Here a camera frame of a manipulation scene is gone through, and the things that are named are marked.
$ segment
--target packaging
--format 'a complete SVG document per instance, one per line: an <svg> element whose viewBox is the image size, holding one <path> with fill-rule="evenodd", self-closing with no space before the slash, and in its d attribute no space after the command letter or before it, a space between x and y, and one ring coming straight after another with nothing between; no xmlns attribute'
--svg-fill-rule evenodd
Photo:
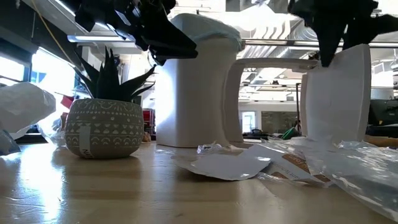
<svg viewBox="0 0 398 224"><path fill-rule="evenodd" d="M73 98L57 95L56 99L56 112L39 121L37 123L37 129L47 142L52 143L57 147L66 147L67 144L64 138L65 123Z"/></svg>
<svg viewBox="0 0 398 224"><path fill-rule="evenodd" d="M265 142L253 145L241 155L270 158L271 164L262 172L273 177L322 187L332 185L333 182L324 175L311 172L304 154L298 148L289 141Z"/></svg>
<svg viewBox="0 0 398 224"><path fill-rule="evenodd" d="M55 97L31 83L2 87L0 96L0 122L9 133L18 133L55 111Z"/></svg>
<svg viewBox="0 0 398 224"><path fill-rule="evenodd" d="M2 124L0 123L0 156L6 156L20 151L17 143L13 140L11 135L2 128Z"/></svg>
<svg viewBox="0 0 398 224"><path fill-rule="evenodd" d="M198 146L197 153L198 154L217 153L218 151L221 150L223 150L223 147L220 144L216 144L216 142L213 142L211 144L204 144Z"/></svg>
<svg viewBox="0 0 398 224"><path fill-rule="evenodd" d="M175 156L173 159L175 165L190 172L221 180L249 179L270 163L269 158L227 154L207 154L195 160L187 156Z"/></svg>
<svg viewBox="0 0 398 224"><path fill-rule="evenodd" d="M312 169L376 212L398 222L398 151L365 142L324 144L304 153Z"/></svg>

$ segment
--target metal pipe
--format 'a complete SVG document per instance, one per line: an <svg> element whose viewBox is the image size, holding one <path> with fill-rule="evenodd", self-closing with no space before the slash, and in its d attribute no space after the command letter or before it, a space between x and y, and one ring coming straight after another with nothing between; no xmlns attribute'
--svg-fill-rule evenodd
<svg viewBox="0 0 398 224"><path fill-rule="evenodd" d="M296 107L297 107L297 129L301 134L301 126L300 126L300 107L299 107L299 85L301 83L296 83Z"/></svg>
<svg viewBox="0 0 398 224"><path fill-rule="evenodd" d="M319 47L319 43L316 40L272 40L272 39L250 39L243 38L245 45L257 45L257 46L288 46L288 47ZM339 47L343 47L343 42L339 43ZM372 49L396 49L398 48L398 42L371 42L369 44Z"/></svg>

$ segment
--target green object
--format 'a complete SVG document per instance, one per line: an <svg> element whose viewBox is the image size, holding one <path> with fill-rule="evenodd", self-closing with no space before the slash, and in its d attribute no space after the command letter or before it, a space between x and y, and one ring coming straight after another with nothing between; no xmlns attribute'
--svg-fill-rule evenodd
<svg viewBox="0 0 398 224"><path fill-rule="evenodd" d="M285 132L285 134L281 137L281 139L289 140L289 139L291 139L293 137L297 137L299 135L300 135L300 133L293 127L293 128L290 128L289 130L287 130Z"/></svg>
<svg viewBox="0 0 398 224"><path fill-rule="evenodd" d="M154 83L151 86L141 88L147 78L154 74L154 66L147 73L120 84L118 68L114 62L112 49L110 56L108 50L105 49L105 64L104 66L101 64L99 71L84 61L81 56L79 58L88 77L84 76L77 68L74 69L76 74L83 80L83 86L92 98L132 102L136 96L155 85Z"/></svg>

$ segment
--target white plastic bag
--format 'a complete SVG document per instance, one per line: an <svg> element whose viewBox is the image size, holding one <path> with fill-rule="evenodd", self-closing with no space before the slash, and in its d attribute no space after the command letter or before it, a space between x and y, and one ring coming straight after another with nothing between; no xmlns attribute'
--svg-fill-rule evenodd
<svg viewBox="0 0 398 224"><path fill-rule="evenodd" d="M6 156L20 151L17 143L12 139L10 134L2 128L0 123L0 156Z"/></svg>
<svg viewBox="0 0 398 224"><path fill-rule="evenodd" d="M55 98L31 83L0 88L0 122L9 133L17 133L55 111Z"/></svg>

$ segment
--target brown label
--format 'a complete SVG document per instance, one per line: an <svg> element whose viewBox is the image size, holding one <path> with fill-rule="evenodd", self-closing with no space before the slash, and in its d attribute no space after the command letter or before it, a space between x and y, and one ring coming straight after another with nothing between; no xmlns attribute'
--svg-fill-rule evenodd
<svg viewBox="0 0 398 224"><path fill-rule="evenodd" d="M329 178L325 177L324 175L318 174L318 175L314 175L314 177L324 183L327 183L330 181Z"/></svg>
<svg viewBox="0 0 398 224"><path fill-rule="evenodd" d="M305 162L304 159L295 156L293 154L286 154L283 155L282 158L286 159L287 161L289 161L290 163L294 164L295 166L297 166L298 168L304 170L307 173L310 173L310 169L308 168L307 163Z"/></svg>
<svg viewBox="0 0 398 224"><path fill-rule="evenodd" d="M274 177L282 178L282 179L289 179L286 176L284 176L283 174L281 174L280 172L274 172L271 175L273 175Z"/></svg>

